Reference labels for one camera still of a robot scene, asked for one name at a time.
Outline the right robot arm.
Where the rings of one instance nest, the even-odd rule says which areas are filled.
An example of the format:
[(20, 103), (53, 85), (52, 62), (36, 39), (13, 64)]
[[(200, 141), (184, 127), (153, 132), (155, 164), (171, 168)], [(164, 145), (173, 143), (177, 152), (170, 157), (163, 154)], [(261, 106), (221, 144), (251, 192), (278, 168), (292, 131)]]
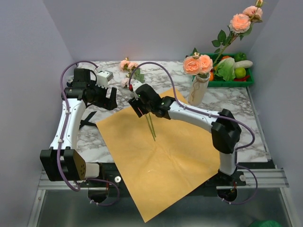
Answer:
[(218, 181), (229, 185), (235, 180), (235, 149), (240, 140), (241, 128), (229, 110), (206, 111), (177, 102), (174, 97), (160, 97), (150, 85), (140, 82), (129, 85), (129, 89), (134, 97), (128, 103), (138, 117), (151, 113), (159, 118), (187, 122), (211, 133), (213, 146), (219, 151), (220, 157)]

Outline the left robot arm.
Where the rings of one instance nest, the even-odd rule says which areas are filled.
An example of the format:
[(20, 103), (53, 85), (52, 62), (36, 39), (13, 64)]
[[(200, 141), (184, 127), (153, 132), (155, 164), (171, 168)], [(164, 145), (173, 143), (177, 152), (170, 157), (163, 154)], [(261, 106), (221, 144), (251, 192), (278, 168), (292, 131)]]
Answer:
[(63, 87), (62, 114), (57, 132), (49, 149), (40, 153), (50, 181), (88, 178), (95, 187), (104, 183), (105, 175), (100, 172), (100, 165), (86, 162), (77, 152), (77, 137), (84, 123), (82, 116), (89, 104), (110, 111), (117, 108), (117, 89), (112, 88), (110, 96), (107, 96), (108, 83), (113, 77), (108, 70), (76, 68), (73, 77)]

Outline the orange paper flower wrap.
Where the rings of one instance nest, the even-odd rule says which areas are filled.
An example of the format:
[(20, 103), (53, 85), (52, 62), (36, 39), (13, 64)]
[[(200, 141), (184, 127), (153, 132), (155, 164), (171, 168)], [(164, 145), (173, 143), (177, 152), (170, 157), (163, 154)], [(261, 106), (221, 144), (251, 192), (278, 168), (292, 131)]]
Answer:
[(97, 123), (144, 221), (214, 176), (220, 165), (208, 131), (178, 120), (151, 119), (155, 138), (146, 119), (130, 107)]

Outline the pink flower stem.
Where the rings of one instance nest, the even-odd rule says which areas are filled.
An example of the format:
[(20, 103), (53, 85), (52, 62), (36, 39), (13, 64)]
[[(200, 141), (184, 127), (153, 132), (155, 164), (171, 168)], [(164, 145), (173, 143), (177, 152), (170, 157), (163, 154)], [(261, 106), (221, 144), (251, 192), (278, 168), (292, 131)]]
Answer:
[(213, 60), (207, 54), (201, 54), (196, 48), (185, 57), (183, 70), (186, 74), (193, 76), (207, 76), (213, 69)]
[(237, 38), (240, 40), (243, 37), (248, 36), (254, 24), (262, 23), (264, 5), (263, 0), (255, 1), (255, 4), (245, 8), (241, 13), (235, 14), (229, 22), (228, 34), (221, 30), (217, 36), (217, 39), (212, 41), (212, 45), (216, 47), (216, 58), (213, 62), (213, 66), (219, 61), (219, 58), (224, 53), (227, 47), (229, 47)]

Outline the pink flower bouquet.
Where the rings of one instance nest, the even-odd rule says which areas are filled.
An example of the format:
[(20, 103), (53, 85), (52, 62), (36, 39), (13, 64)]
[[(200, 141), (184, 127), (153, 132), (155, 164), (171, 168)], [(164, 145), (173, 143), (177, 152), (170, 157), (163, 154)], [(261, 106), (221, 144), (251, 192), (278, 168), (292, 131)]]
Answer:
[[(124, 72), (128, 72), (124, 79), (121, 80), (122, 88), (129, 88), (128, 83), (131, 81), (130, 76), (131, 73), (134, 72), (134, 69), (138, 66), (138, 63), (129, 61), (129, 58), (126, 57), (124, 60), (120, 62), (120, 70)], [(137, 69), (132, 76), (133, 85), (141, 85), (145, 82), (144, 74), (141, 73), (140, 69)], [(156, 141), (156, 134), (154, 130), (154, 126), (152, 123), (152, 118), (150, 114), (145, 115), (145, 119), (147, 120), (147, 124), (149, 130), (152, 134), (153, 140)]]

